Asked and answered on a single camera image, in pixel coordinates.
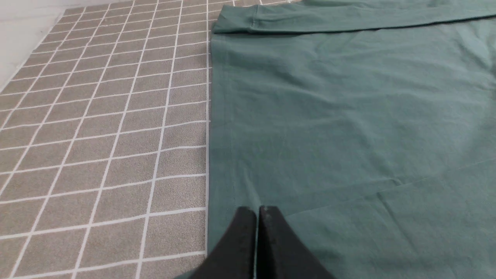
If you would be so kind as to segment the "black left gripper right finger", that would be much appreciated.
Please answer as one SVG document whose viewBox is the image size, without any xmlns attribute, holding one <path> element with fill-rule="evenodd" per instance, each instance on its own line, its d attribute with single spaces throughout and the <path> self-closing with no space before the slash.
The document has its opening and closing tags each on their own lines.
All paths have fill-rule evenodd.
<svg viewBox="0 0 496 279">
<path fill-rule="evenodd" d="M 278 207 L 259 208 L 258 279 L 334 279 L 294 233 Z"/>
</svg>

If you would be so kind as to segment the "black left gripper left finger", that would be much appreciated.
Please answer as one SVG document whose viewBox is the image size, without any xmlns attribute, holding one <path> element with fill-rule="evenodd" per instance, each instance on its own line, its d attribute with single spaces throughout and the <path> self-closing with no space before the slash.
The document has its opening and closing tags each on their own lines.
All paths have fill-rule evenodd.
<svg viewBox="0 0 496 279">
<path fill-rule="evenodd" d="M 224 235 L 191 279 L 252 279 L 254 276 L 257 216 L 239 207 Z"/>
</svg>

